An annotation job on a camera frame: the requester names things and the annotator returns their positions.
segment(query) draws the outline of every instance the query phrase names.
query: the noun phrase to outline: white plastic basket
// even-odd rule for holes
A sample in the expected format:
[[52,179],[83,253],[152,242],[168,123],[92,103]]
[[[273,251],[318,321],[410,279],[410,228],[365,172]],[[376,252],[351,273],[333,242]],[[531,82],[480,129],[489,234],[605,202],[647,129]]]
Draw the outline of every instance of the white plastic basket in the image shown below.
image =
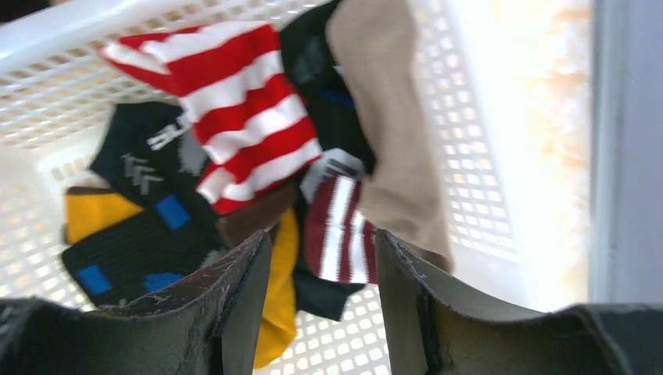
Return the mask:
[[[101,183],[85,168],[113,103],[169,99],[107,67],[96,47],[194,23],[282,26],[322,2],[72,0],[1,26],[0,297],[92,308],[59,261],[63,191]],[[520,305],[555,309],[586,297],[576,296],[577,283],[559,281],[586,255],[586,234],[573,234],[580,251],[562,251],[571,235],[557,228],[547,202],[559,194],[529,161],[530,120],[509,81],[509,44],[487,16],[490,3],[410,0],[421,32],[413,73],[439,158],[457,277]],[[260,373],[389,373],[379,307],[377,289],[367,287],[351,298],[342,323],[299,314],[296,341]]]

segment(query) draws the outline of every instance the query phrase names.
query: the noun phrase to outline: yellow sock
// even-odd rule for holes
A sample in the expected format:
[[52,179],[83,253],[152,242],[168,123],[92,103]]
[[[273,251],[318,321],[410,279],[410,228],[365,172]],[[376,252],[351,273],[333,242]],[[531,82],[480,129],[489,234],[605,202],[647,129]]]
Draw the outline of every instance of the yellow sock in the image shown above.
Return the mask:
[[66,239],[73,245],[111,227],[143,208],[106,189],[73,187],[65,195]]
[[292,271],[295,269],[298,250],[297,219],[295,211],[290,208],[281,217],[272,246],[269,284],[258,334],[254,369],[265,367],[280,357],[297,335]]

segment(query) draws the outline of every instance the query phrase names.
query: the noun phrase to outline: sock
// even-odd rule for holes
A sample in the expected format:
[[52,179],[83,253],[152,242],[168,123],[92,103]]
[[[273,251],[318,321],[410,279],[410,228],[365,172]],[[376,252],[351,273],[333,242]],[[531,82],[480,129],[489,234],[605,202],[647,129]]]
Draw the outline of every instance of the sock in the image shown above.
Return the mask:
[[299,251],[292,279],[295,281],[297,310],[325,319],[341,321],[348,298],[364,288],[365,284],[341,284],[323,280],[311,272],[304,256],[304,231],[309,205],[300,194],[295,200],[295,214],[299,231]]
[[159,102],[118,104],[90,170],[108,181],[113,190],[133,203],[142,205],[141,195],[118,182],[116,165],[122,155],[143,145],[155,132],[172,124],[180,114],[181,109],[178,107]]
[[411,74],[417,28],[406,0],[343,0],[327,40],[377,164],[359,210],[376,227],[452,259],[443,189]]
[[272,246],[269,284],[254,369],[265,367],[280,357],[297,335],[292,271],[295,269],[298,248],[297,221],[294,210],[290,208],[281,217]]
[[[195,190],[210,160],[195,139],[186,116],[178,116],[174,123],[156,132],[131,154],[150,161],[150,165],[163,177],[168,191],[191,214],[195,225],[207,233],[217,232],[219,216]],[[158,205],[163,198],[159,197],[153,204]]]
[[[112,181],[118,191],[134,197],[174,235],[213,236],[217,214],[195,191],[206,153],[190,141],[189,124],[180,108],[155,102],[118,105],[108,134],[91,168]],[[148,131],[132,131],[135,128]]]
[[333,0],[319,5],[295,18],[279,33],[285,75],[307,99],[337,76],[324,30],[339,3],[340,0]]
[[314,275],[344,284],[377,284],[375,227],[357,211],[360,183],[323,182],[304,228],[304,255]]
[[[229,213],[321,154],[303,103],[283,74],[279,48],[269,23],[237,21],[122,37],[99,53],[179,98],[214,163],[198,191],[218,213]],[[225,184],[228,173],[232,182]]]
[[196,271],[217,244],[195,231],[174,236],[149,212],[83,238],[62,253],[92,303],[119,305]]
[[72,245],[143,210],[111,189],[74,186],[64,199],[65,243]]
[[365,175],[372,174],[375,156],[341,77],[335,75],[323,89],[308,98],[306,110],[324,150],[322,158],[311,164],[300,185],[304,197],[311,202],[320,183],[330,177],[363,180]]
[[218,229],[229,248],[239,245],[257,230],[275,225],[297,197],[293,180],[255,201],[251,206],[223,216]]

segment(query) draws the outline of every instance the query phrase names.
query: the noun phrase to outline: black fabric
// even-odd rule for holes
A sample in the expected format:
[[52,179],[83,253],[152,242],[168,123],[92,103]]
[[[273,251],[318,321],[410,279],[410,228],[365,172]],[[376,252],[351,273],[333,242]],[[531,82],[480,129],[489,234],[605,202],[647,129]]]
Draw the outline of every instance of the black fabric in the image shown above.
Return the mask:
[[250,375],[270,248],[261,231],[211,267],[122,309],[83,313],[36,298],[0,300],[0,374]]
[[143,205],[140,194],[118,181],[116,166],[122,162],[122,155],[142,146],[154,133],[173,123],[181,112],[179,107],[159,102],[118,104],[90,170],[127,199]]
[[345,150],[361,160],[365,173],[373,173],[375,155],[361,130],[353,100],[341,77],[336,75],[323,90],[309,97],[306,110],[323,151],[334,148]]
[[[462,283],[383,230],[376,249],[393,375],[433,370],[425,348],[436,345],[443,363],[434,373],[653,375],[663,368],[663,306],[575,305],[541,313]],[[437,343],[422,334],[421,288],[435,302]]]
[[92,171],[154,215],[178,241],[205,237],[225,244],[217,214],[195,191],[207,154],[179,107],[159,102],[118,105]]
[[203,170],[211,161],[195,139],[193,131],[188,128],[182,135],[158,150],[148,151],[147,147],[143,147],[135,151],[139,152],[139,156],[148,156],[153,161],[170,189],[192,213],[196,225],[207,232],[216,233],[219,216],[208,201],[195,190]]
[[84,238],[65,250],[62,260],[95,305],[118,305],[193,273],[218,250],[194,228],[176,236],[142,212]]
[[310,97],[335,75],[335,61],[325,29],[340,0],[305,12],[281,30],[281,57],[285,75],[301,95]]
[[[295,202],[295,214],[299,228],[303,228],[308,205],[300,195]],[[299,253],[292,274],[295,285],[296,307],[315,316],[340,321],[350,295],[362,290],[363,284],[341,284],[316,277],[306,264],[303,253],[303,233],[299,231]]]

